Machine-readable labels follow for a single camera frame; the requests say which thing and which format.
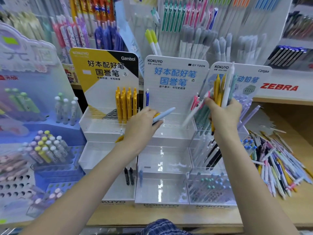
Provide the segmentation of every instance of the person's left hand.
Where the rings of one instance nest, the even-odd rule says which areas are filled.
[[[132,147],[138,154],[146,147],[156,130],[163,124],[159,120],[152,125],[153,117],[158,111],[145,107],[127,122],[123,142]]]

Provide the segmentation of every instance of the blue plaid fabric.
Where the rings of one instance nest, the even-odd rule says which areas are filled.
[[[140,233],[136,235],[192,235],[186,231],[178,229],[171,221],[162,218],[148,224]]]

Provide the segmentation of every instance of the forearm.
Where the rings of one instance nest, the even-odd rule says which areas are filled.
[[[241,145],[237,135],[218,144],[247,234],[299,234],[268,188]]]
[[[38,217],[21,235],[78,235],[116,177],[136,156],[124,142],[102,159],[92,171]]]

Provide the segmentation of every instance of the person's right hand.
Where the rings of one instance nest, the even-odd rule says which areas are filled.
[[[216,142],[227,140],[229,137],[238,137],[237,124],[242,110],[241,104],[234,98],[226,108],[218,106],[213,99],[208,97],[204,102],[211,110]]]

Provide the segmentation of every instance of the person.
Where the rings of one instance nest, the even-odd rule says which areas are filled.
[[[232,99],[226,108],[221,108],[210,98],[205,99],[205,104],[211,110],[215,126],[214,138],[223,155],[245,233],[299,234],[278,202],[268,192],[241,145],[237,132],[241,104]],[[162,125],[163,121],[152,125],[156,113],[156,110],[146,107],[133,116],[126,125],[124,140],[116,144],[88,175],[23,229],[21,235],[78,235],[116,177],[146,147],[155,131]],[[149,224],[141,232],[142,235],[148,233],[150,235],[188,234],[166,219]]]

